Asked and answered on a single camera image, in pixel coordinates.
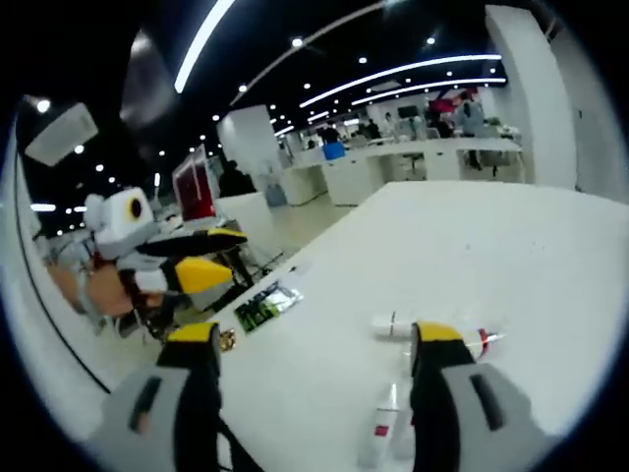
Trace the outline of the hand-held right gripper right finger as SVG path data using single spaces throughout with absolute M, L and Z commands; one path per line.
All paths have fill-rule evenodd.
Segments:
M 535 470 L 556 438 L 536 423 L 530 398 L 478 362 L 456 328 L 416 322 L 411 333 L 415 470 Z

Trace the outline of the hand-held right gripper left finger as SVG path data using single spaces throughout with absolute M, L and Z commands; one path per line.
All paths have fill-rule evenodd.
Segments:
M 107 397 L 92 454 L 104 471 L 219 471 L 220 327 L 171 332 L 157 361 Z

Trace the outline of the person's left hand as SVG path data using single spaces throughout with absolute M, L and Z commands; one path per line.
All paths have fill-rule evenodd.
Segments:
M 70 282 L 68 299 L 81 314 L 119 318 L 136 307 L 114 265 L 71 274 Z

